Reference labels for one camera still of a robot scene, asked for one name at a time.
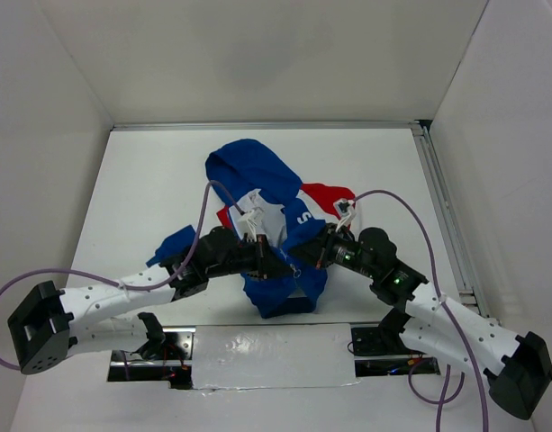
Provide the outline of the blue white red jacket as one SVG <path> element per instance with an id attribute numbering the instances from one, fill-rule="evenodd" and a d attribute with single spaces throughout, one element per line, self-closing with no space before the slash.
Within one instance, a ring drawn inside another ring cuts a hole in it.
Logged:
<path id="1" fill-rule="evenodd" d="M 311 239 L 325 223 L 336 222 L 334 203 L 354 199 L 342 186 L 305 183 L 271 149 L 255 139 L 239 139 L 210 153 L 204 163 L 206 177 L 224 206 L 217 212 L 221 225 L 240 235 L 236 222 L 241 212 L 255 207 L 265 215 L 263 227 L 272 250 L 292 267 L 291 276 L 252 283 L 243 290 L 264 319 L 310 313 L 327 283 L 324 269 L 316 269 L 289 256 L 292 247 Z"/>

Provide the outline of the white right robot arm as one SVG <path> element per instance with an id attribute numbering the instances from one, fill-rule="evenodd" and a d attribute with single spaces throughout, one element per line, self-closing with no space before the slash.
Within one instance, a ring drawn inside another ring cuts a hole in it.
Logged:
<path id="1" fill-rule="evenodd" d="M 476 374 L 492 401 L 517 419 L 531 418 L 552 382 L 542 337 L 521 336 L 438 293 L 432 281 L 398 258 L 382 229 L 364 229 L 352 238 L 329 225 L 290 254 L 310 266 L 338 265 L 368 277 L 371 292 L 391 308 L 379 324 L 384 349 L 419 351 Z"/>

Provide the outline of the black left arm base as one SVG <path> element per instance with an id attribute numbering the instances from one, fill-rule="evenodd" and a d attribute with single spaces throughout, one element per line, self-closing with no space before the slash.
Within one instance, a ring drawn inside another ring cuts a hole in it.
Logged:
<path id="1" fill-rule="evenodd" d="M 111 354 L 109 383 L 166 382 L 172 389 L 190 390 L 195 328 L 163 327 L 150 312 L 137 315 L 146 326 L 146 340 L 135 350 Z"/>

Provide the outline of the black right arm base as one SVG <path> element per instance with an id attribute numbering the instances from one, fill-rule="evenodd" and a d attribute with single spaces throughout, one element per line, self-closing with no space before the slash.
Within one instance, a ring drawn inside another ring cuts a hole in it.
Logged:
<path id="1" fill-rule="evenodd" d="M 355 357 L 356 377 L 439 374 L 436 360 L 403 344 L 403 326 L 409 319 L 393 309 L 377 325 L 351 328 L 347 350 Z"/>

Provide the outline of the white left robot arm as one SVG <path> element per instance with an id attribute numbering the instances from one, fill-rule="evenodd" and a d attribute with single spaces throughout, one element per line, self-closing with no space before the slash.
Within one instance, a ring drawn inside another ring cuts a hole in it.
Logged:
<path id="1" fill-rule="evenodd" d="M 196 295 L 215 277 L 269 281 L 291 273 L 266 235 L 237 239 L 216 227 L 196 246 L 115 284 L 58 289 L 52 281 L 39 283 L 8 319 L 19 370 L 39 374 L 71 356 L 105 350 L 156 358 L 169 340 L 149 307 Z"/>

